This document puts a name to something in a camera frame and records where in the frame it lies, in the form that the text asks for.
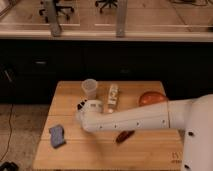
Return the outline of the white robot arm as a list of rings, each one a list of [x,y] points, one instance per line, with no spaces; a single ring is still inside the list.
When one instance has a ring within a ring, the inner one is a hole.
[[[103,113],[100,100],[76,112],[87,132],[178,129],[185,131],[181,171],[213,171],[213,94]]]

